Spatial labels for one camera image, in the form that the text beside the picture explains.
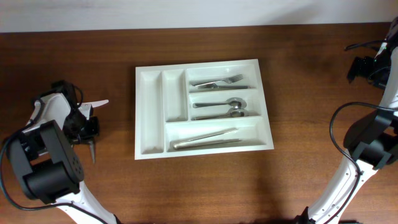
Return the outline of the white plastic cutlery tray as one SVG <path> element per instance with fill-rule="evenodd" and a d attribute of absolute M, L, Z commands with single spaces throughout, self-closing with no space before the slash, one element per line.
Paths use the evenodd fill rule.
<path fill-rule="evenodd" d="M 244 78 L 233 84 L 249 89 L 200 90 L 189 82 L 214 80 L 242 73 Z M 229 98 L 242 98 L 249 116 L 205 119 L 197 116 L 225 114 L 228 105 L 193 108 L 194 103 L 217 103 Z M 208 134 L 229 128 L 235 133 L 221 138 L 239 138 L 240 142 L 202 146 L 181 151 L 170 143 L 180 139 Z M 136 68 L 135 158 L 198 156 L 228 152 L 264 151 L 273 149 L 271 127 L 262 86 L 259 62 L 256 59 L 209 63 L 188 63 Z"/>

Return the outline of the white plastic knife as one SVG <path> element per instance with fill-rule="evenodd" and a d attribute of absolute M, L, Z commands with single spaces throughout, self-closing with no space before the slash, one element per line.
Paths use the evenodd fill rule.
<path fill-rule="evenodd" d="M 90 102 L 90 105 L 93 108 L 97 108 L 97 107 L 100 107 L 100 106 L 104 106 L 104 105 L 106 105 L 108 103 L 109 103 L 109 100 L 100 100 L 100 101 L 92 101 L 92 102 Z"/>

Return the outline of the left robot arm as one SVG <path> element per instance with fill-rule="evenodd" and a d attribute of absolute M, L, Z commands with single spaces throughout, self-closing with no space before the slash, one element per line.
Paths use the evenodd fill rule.
<path fill-rule="evenodd" d="M 64 80 L 33 98 L 31 117 L 5 140 L 1 157 L 11 163 L 25 196 L 43 203 L 35 211 L 59 208 L 75 223 L 120 222 L 89 191 L 74 151 L 85 144 L 95 155 L 99 121 L 93 110 L 108 102 L 84 102 L 82 90 Z"/>

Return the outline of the small metal teaspoon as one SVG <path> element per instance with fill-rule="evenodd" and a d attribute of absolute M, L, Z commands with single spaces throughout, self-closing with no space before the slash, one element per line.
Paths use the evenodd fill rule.
<path fill-rule="evenodd" d="M 95 146 L 95 141 L 94 141 L 94 140 L 88 141 L 88 145 L 89 145 L 89 148 L 90 148 L 91 159 L 92 159 L 93 163 L 95 163 L 95 162 L 96 162 L 96 146 Z"/>

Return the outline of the long metal fork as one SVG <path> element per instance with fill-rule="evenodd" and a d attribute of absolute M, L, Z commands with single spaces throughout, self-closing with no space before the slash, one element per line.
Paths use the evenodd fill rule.
<path fill-rule="evenodd" d="M 238 86 L 229 86 L 229 85 L 217 85 L 216 83 L 210 83 L 206 85 L 201 85 L 198 87 L 200 90 L 239 90 L 239 89 L 249 89 L 250 86 L 247 85 L 238 85 Z"/>

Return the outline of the metal tablespoon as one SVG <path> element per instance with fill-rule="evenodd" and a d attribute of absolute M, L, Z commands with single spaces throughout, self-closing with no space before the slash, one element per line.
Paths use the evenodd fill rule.
<path fill-rule="evenodd" d="M 223 118 L 240 118 L 249 116 L 249 111 L 242 108 L 231 108 L 225 114 L 211 115 L 211 116 L 197 116 L 194 117 L 194 121 L 205 120 L 205 119 L 223 119 Z"/>
<path fill-rule="evenodd" d="M 229 98 L 223 102 L 217 103 L 194 103 L 193 108 L 204 108 L 209 106 L 222 106 L 228 105 L 234 109 L 245 108 L 247 107 L 247 103 L 242 98 Z"/>

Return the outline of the short metal fork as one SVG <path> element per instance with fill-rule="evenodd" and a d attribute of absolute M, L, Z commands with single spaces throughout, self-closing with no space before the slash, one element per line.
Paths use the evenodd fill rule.
<path fill-rule="evenodd" d="M 219 79 L 214 79 L 214 80 L 201 80 L 201 81 L 194 81 L 194 82 L 189 82 L 188 84 L 193 87 L 201 88 L 204 86 L 210 86 L 213 84 L 217 83 L 226 83 L 226 84 L 233 84 L 236 83 L 244 78 L 244 75 L 242 73 L 231 76 L 231 77 L 225 77 L 225 78 L 219 78 Z"/>

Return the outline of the metal serving tongs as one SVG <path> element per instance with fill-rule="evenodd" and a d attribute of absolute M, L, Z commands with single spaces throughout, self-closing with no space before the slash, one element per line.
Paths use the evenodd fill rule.
<path fill-rule="evenodd" d="M 202 146 L 212 146 L 216 144 L 227 144 L 232 142 L 240 142 L 241 139 L 239 138 L 221 138 L 226 134 L 235 133 L 238 129 L 237 128 L 229 128 L 224 129 L 221 131 L 216 131 L 208 134 L 202 134 L 199 136 L 193 136 L 186 139 L 180 139 L 177 141 L 173 141 L 170 143 L 171 148 L 176 151 L 181 151 L 185 149 L 195 148 L 195 147 L 202 147 Z"/>

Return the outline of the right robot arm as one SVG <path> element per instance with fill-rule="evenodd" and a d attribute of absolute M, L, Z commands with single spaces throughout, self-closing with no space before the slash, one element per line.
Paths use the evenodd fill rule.
<path fill-rule="evenodd" d="M 338 145 L 333 133 L 330 139 L 343 158 L 338 170 L 322 196 L 294 223 L 339 223 L 341 215 L 359 189 L 378 170 L 397 161 L 397 20 L 391 22 L 386 37 L 360 44 L 347 50 L 367 47 L 375 50 L 374 57 L 356 57 L 347 74 L 352 82 L 365 78 L 372 86 L 384 91 L 378 105 L 360 102 L 372 112 L 351 125 L 343 145 Z"/>

